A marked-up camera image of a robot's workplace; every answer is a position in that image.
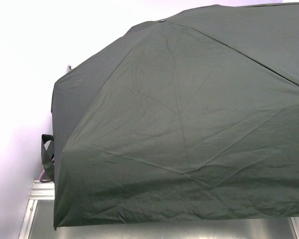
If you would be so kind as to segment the black folding umbrella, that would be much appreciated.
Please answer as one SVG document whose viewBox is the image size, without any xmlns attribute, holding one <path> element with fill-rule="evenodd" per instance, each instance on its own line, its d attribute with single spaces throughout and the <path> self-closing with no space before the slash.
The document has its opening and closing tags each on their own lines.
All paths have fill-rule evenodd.
<svg viewBox="0 0 299 239">
<path fill-rule="evenodd" d="M 138 24 L 51 113 L 54 228 L 299 217 L 299 2 Z"/>
</svg>

